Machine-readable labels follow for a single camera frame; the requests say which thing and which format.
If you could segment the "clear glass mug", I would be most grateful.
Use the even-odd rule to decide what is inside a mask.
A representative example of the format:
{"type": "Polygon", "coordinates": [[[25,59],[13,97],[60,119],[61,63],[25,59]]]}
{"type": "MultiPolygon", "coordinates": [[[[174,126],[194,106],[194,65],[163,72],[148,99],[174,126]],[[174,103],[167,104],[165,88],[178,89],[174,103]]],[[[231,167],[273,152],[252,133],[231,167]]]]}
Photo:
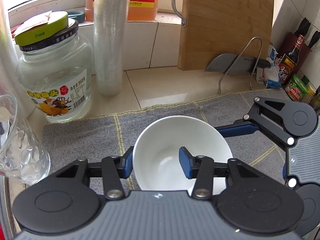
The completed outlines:
{"type": "Polygon", "coordinates": [[[34,185],[48,176],[51,159],[12,95],[1,95],[1,175],[34,185]]]}

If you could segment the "green lid sauce jar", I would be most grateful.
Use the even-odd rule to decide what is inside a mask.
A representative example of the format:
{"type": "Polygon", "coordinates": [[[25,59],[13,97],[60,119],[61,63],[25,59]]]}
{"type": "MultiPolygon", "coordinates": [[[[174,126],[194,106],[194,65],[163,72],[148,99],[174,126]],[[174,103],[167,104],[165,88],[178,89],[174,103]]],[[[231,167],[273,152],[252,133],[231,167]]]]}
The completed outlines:
{"type": "Polygon", "coordinates": [[[308,93],[308,90],[302,80],[293,74],[285,86],[285,92],[292,101],[298,102],[308,93]]]}

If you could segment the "grey checked cloth mat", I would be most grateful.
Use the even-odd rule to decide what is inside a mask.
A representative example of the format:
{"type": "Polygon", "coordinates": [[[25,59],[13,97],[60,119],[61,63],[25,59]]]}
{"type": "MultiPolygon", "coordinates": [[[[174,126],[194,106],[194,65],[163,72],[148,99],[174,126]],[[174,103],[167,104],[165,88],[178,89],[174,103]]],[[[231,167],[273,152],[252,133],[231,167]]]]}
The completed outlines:
{"type": "Polygon", "coordinates": [[[239,159],[283,183],[286,154],[272,140],[259,131],[228,138],[217,132],[220,126],[242,119],[255,98],[289,100],[282,89],[264,89],[49,124],[43,128],[42,144],[50,154],[51,172],[79,158],[98,163],[134,147],[133,171],[121,181],[126,193],[140,189],[192,191],[195,181],[187,179],[180,166],[180,147],[217,163],[239,159]]]}

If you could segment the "blue white salt bag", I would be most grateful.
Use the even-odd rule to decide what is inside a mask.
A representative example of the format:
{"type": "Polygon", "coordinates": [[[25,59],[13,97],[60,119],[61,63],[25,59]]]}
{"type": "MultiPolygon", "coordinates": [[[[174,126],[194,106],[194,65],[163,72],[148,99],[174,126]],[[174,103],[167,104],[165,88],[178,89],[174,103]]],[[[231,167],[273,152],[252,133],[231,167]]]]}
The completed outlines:
{"type": "Polygon", "coordinates": [[[257,67],[256,81],[265,85],[266,88],[280,88],[281,81],[279,76],[278,53],[274,46],[269,45],[266,60],[270,63],[270,68],[257,67]]]}

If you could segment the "glass jar green lid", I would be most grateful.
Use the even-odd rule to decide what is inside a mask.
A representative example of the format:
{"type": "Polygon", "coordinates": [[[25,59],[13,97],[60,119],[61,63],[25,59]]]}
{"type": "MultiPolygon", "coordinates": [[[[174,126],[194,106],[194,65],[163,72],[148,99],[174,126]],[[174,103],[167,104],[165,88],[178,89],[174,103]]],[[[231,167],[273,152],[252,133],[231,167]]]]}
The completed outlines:
{"type": "Polygon", "coordinates": [[[82,117],[89,109],[94,51],[65,11],[36,15],[14,32],[22,55],[17,79],[49,122],[82,117]]]}

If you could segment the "dark red knife block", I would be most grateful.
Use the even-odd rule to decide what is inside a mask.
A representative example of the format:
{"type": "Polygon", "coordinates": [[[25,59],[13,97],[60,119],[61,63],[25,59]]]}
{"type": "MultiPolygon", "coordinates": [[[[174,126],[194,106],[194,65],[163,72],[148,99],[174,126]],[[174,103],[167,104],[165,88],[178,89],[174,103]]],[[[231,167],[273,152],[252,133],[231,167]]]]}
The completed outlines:
{"type": "Polygon", "coordinates": [[[319,41],[319,31],[315,31],[309,44],[305,44],[310,26],[311,22],[307,18],[303,18],[298,29],[294,33],[288,33],[280,46],[278,66],[282,84],[298,72],[311,53],[311,48],[319,41]]]}

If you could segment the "dark vinegar bottle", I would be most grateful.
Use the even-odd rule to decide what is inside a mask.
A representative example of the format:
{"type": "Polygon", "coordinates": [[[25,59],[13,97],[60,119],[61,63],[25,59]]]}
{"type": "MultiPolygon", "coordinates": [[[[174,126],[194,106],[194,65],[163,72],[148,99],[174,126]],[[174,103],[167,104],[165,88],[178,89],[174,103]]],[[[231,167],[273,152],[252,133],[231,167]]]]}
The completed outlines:
{"type": "Polygon", "coordinates": [[[279,76],[281,84],[284,85],[291,74],[295,72],[300,61],[304,60],[306,52],[305,37],[303,35],[296,36],[288,33],[280,46],[279,51],[279,76]]]}

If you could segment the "yellow lid spice jar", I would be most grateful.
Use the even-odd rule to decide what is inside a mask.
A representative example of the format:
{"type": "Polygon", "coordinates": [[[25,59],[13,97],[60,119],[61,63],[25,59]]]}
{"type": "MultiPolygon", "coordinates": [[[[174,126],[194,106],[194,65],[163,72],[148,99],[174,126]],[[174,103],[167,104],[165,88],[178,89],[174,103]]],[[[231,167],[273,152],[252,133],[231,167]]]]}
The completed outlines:
{"type": "Polygon", "coordinates": [[[304,96],[302,97],[301,99],[301,102],[303,103],[310,103],[313,96],[315,95],[316,93],[316,89],[313,87],[313,85],[310,83],[310,80],[309,78],[304,75],[303,78],[302,78],[302,82],[304,83],[305,87],[306,87],[306,90],[307,92],[304,94],[304,96]]]}

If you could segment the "white bowl with pink flowers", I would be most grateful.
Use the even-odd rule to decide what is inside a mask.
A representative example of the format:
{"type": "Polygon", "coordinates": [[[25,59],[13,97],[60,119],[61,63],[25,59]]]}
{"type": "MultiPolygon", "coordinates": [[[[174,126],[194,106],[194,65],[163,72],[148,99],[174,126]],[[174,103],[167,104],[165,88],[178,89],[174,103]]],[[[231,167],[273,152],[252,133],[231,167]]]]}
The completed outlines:
{"type": "Polygon", "coordinates": [[[144,191],[193,191],[191,168],[197,156],[226,163],[227,141],[212,126],[189,116],[168,116],[150,124],[133,149],[133,171],[144,191]]]}

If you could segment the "bamboo cutting board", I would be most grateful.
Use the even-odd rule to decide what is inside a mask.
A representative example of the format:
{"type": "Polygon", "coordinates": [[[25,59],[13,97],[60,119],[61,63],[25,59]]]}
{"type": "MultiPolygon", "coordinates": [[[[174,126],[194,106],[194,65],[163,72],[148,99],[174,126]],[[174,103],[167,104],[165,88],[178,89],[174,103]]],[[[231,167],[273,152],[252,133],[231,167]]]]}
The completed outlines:
{"type": "Polygon", "coordinates": [[[266,58],[274,0],[183,0],[178,68],[203,70],[223,53],[266,58]]]}

